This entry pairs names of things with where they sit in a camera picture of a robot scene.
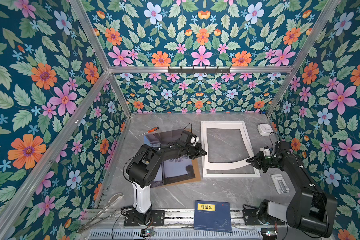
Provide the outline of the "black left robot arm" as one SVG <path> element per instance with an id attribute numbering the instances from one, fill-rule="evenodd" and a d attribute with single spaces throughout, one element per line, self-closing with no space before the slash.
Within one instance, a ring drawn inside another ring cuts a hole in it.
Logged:
<path id="1" fill-rule="evenodd" d="M 134 187 L 134 210 L 145 215 L 152 210 L 150 199 L 151 183 L 154 181 L 162 162 L 187 156 L 197 159 L 207 152 L 192 132 L 182 131 L 180 137 L 163 147 L 142 145 L 126 167 L 126 174 Z"/>

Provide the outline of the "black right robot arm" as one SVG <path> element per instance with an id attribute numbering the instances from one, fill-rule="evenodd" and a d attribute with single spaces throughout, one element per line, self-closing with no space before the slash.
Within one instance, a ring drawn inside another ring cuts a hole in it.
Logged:
<path id="1" fill-rule="evenodd" d="M 261 223 L 283 221 L 312 238 L 329 238 L 332 235 L 338 202 L 315 184 L 301 158 L 289 151 L 287 142 L 276 142 L 273 154 L 266 155 L 260 151 L 247 163 L 264 173 L 270 168 L 285 172 L 295 189 L 288 205 L 262 201 L 257 213 Z"/>

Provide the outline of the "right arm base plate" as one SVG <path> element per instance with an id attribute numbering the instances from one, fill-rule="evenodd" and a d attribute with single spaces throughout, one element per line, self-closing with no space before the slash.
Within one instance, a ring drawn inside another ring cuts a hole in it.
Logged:
<path id="1" fill-rule="evenodd" d="M 284 226 L 285 223 L 275 217 L 269 216 L 266 212 L 258 209 L 242 209 L 244 222 L 247 226 Z"/>

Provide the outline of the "white picture frame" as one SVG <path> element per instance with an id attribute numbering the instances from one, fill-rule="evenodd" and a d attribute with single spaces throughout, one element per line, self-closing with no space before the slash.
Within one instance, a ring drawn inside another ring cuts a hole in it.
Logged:
<path id="1" fill-rule="evenodd" d="M 238 173 L 208 173 L 203 171 L 204 178 L 211 179 L 258 179 L 261 177 L 260 171 L 254 169 L 254 173 L 238 174 Z"/>

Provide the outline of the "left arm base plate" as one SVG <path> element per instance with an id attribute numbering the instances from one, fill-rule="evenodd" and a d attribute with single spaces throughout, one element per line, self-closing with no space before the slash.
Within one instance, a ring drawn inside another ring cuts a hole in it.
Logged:
<path id="1" fill-rule="evenodd" d="M 136 210 L 127 211 L 124 220 L 125 227 L 148 227 L 150 225 L 163 226 L 165 221 L 164 210 L 148 210 L 145 214 Z"/>

